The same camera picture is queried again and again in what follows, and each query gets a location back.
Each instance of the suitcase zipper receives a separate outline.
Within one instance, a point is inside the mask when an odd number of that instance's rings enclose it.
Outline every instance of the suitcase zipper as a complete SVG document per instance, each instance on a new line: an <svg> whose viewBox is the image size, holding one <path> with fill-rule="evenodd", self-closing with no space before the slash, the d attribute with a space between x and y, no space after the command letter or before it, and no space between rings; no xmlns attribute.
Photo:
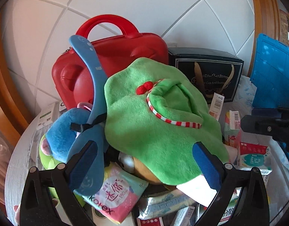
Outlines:
<svg viewBox="0 0 289 226"><path fill-rule="evenodd" d="M63 52L62 55L65 54L66 52L70 51L71 49L72 49L72 47L69 47L69 49L67 49L65 52Z"/></svg>

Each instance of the green plush ball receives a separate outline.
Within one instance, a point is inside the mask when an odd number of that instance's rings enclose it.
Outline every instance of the green plush ball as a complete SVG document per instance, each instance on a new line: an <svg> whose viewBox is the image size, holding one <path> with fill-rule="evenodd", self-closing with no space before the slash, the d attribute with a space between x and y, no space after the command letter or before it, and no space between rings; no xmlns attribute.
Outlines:
<svg viewBox="0 0 289 226"><path fill-rule="evenodd" d="M54 169L58 164L60 164L61 162L54 159L52 157L52 155L45 155L42 150L41 150L41 143L43 141L43 139L45 138L45 135L41 138L41 141L40 141L40 145L39 145L39 149L38 149L38 152L39 152L39 155L40 155L40 160L41 160L41 163L43 165L43 167L45 168L45 170L50 170L50 169ZM51 196L53 198L57 198L58 199L58 195L56 193L56 190L55 188L51 188L49 187L49 191L51 193ZM74 194L77 201L79 202L79 204L83 207L86 203L84 201L84 199L79 196L79 195L76 195Z"/></svg>

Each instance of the blue plush toy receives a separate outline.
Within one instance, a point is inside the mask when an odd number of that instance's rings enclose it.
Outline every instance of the blue plush toy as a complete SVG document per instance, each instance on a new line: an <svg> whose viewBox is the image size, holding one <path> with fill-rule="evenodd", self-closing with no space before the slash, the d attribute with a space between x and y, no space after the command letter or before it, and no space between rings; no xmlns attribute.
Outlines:
<svg viewBox="0 0 289 226"><path fill-rule="evenodd" d="M48 144L44 143L41 150L45 155L67 162L69 150L76 139L77 132L70 129L71 123L84 124L88 121L90 111L73 108L62 114L46 133Z"/></svg>

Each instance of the screw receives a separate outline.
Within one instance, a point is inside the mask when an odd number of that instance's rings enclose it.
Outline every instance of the screw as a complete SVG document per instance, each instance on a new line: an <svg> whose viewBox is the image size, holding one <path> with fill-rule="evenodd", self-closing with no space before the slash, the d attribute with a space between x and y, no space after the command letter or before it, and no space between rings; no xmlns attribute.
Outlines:
<svg viewBox="0 0 289 226"><path fill-rule="evenodd" d="M57 168L58 168L59 170L62 170L62 169L65 168L65 166L66 166L65 163L60 163L60 164L58 164Z"/></svg>
<svg viewBox="0 0 289 226"><path fill-rule="evenodd" d="M31 173L35 172L35 171L36 171L36 167L30 168L29 171L30 171Z"/></svg>
<svg viewBox="0 0 289 226"><path fill-rule="evenodd" d="M254 168L253 168L253 171L254 171L255 173L259 173L260 169L258 169L257 167L254 167Z"/></svg>
<svg viewBox="0 0 289 226"><path fill-rule="evenodd" d="M230 163L226 163L225 164L225 168L228 169L228 170L231 170L232 169L232 165Z"/></svg>

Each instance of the black box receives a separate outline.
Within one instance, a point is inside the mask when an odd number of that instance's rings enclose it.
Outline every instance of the black box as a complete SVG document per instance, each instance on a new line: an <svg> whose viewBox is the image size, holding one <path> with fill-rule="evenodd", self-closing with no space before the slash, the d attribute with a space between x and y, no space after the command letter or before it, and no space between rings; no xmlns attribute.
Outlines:
<svg viewBox="0 0 289 226"><path fill-rule="evenodd" d="M202 72L207 103L211 103L214 92L224 95L224 102L232 102L244 61L230 53L213 49L169 48L169 65L178 68L199 89L195 76L195 62L199 64Z"/></svg>

